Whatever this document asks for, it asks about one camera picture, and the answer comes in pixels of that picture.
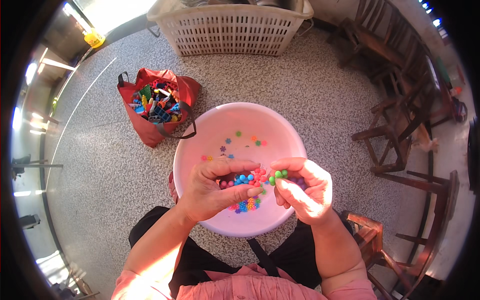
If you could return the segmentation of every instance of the laundry basket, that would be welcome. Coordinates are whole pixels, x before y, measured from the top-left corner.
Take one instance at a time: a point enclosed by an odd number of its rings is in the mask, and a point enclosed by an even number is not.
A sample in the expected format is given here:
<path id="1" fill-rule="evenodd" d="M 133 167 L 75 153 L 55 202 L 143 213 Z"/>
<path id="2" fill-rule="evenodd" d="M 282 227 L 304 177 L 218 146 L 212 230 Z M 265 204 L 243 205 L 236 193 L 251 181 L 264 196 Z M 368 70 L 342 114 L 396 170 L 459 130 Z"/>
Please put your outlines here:
<path id="1" fill-rule="evenodd" d="M 161 13 L 158 0 L 147 13 L 157 23 L 177 55 L 283 53 L 304 20 L 313 17 L 308 0 L 301 12 L 270 6 L 220 4 Z"/>

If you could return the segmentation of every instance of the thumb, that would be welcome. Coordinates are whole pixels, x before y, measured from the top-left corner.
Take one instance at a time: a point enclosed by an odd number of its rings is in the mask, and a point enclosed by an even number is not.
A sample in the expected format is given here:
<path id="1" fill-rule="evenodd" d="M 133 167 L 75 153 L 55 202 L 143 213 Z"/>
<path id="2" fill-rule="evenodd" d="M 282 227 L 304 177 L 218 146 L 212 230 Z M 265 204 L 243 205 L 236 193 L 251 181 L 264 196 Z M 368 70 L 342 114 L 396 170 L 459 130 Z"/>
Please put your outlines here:
<path id="1" fill-rule="evenodd" d="M 295 210 L 307 210 L 310 211 L 313 207 L 318 205 L 315 200 L 310 198 L 301 189 L 300 186 L 286 179 L 275 179 L 275 186 L 280 195 L 290 203 Z"/>
<path id="2" fill-rule="evenodd" d="M 247 200 L 263 192 L 262 187 L 254 187 L 250 184 L 240 184 L 216 192 L 217 201 L 224 204 L 225 207 Z"/>

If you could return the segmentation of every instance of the red bag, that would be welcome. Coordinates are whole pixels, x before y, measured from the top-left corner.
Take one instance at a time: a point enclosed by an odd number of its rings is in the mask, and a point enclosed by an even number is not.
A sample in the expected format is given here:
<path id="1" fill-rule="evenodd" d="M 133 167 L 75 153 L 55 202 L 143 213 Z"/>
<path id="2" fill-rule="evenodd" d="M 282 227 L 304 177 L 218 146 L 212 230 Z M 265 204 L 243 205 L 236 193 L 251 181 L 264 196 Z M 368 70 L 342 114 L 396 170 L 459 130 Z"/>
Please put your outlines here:
<path id="1" fill-rule="evenodd" d="M 119 83 L 117 88 L 123 98 L 123 105 L 127 110 L 130 121 L 132 121 L 133 128 L 135 131 L 137 131 L 140 139 L 145 145 L 155 148 L 155 146 L 159 142 L 163 141 L 165 137 L 188 139 L 197 134 L 197 127 L 195 125 L 195 117 L 193 116 L 192 107 L 197 101 L 198 92 L 201 88 L 201 85 L 198 82 L 190 77 L 176 76 L 170 70 L 152 71 L 141 68 L 138 71 L 137 80 L 134 84 L 125 82 L 122 77 L 123 74 L 127 75 L 127 80 L 130 81 L 127 72 L 122 72 L 122 74 L 119 75 Z M 155 125 L 142 118 L 128 105 L 129 103 L 132 103 L 133 93 L 140 91 L 143 87 L 155 81 L 156 79 L 164 79 L 177 84 L 180 98 L 179 108 L 182 112 L 182 118 L 180 121 L 159 123 Z M 188 116 L 190 116 L 193 121 L 193 132 L 182 137 L 170 135 L 180 123 L 185 122 Z"/>

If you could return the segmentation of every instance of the terrazzo floor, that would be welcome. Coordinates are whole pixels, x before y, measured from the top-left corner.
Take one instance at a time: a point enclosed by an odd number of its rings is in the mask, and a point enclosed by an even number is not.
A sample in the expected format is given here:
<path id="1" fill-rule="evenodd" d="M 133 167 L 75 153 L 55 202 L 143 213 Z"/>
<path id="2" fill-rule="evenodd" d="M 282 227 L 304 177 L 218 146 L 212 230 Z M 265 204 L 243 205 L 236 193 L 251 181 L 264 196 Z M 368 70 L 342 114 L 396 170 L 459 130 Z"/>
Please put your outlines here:
<path id="1" fill-rule="evenodd" d="M 45 154 L 54 164 L 48 173 L 47 196 L 53 224 L 69 262 L 84 276 L 99 299 L 110 299 L 130 246 L 135 223 L 156 205 L 173 205 L 168 175 L 178 141 L 167 139 L 155 149 L 142 144 L 117 91 L 117 78 L 127 71 L 135 79 L 141 67 L 170 69 L 197 80 L 202 89 L 196 116 L 230 102 L 252 102 L 284 116 L 298 131 L 308 158 L 330 172 L 333 206 L 384 225 L 384 248 L 405 261 L 411 243 L 397 232 L 416 235 L 425 193 L 372 176 L 363 142 L 350 136 L 368 128 L 370 108 L 380 99 L 376 88 L 358 71 L 339 69 L 336 50 L 325 43 L 328 33 L 312 29 L 292 40 L 280 57 L 216 54 L 178 57 L 167 40 L 144 30 L 105 47 L 75 72 L 63 91 L 46 135 Z M 189 122 L 180 125 L 183 132 Z M 380 151 L 384 140 L 374 146 Z M 426 172 L 425 153 L 412 151 L 407 169 Z M 257 239 L 267 252 L 293 231 L 295 216 Z M 247 242 L 215 234 L 200 225 L 191 237 L 232 266 L 256 262 Z M 385 285 L 393 272 L 374 271 Z"/>

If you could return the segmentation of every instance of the hand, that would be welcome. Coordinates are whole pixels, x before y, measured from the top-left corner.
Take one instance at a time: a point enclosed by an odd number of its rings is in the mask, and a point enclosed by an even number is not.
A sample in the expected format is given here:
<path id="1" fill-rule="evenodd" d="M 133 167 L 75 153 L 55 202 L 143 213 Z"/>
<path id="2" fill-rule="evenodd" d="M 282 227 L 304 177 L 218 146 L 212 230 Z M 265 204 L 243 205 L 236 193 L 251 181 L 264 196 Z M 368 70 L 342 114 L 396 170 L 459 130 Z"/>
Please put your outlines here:
<path id="1" fill-rule="evenodd" d="M 286 209 L 293 206 L 300 221 L 309 225 L 321 224 L 330 215 L 332 177 L 317 164 L 303 157 L 283 158 L 270 164 L 275 170 L 286 169 L 289 177 L 303 177 L 310 186 L 305 191 L 286 179 L 275 179 L 276 203 Z"/>
<path id="2" fill-rule="evenodd" d="M 215 182 L 245 171 L 259 168 L 260 164 L 246 159 L 221 158 L 195 165 L 189 174 L 185 192 L 177 207 L 193 222 L 208 220 L 232 204 L 263 192 L 250 184 L 241 184 L 221 190 Z"/>

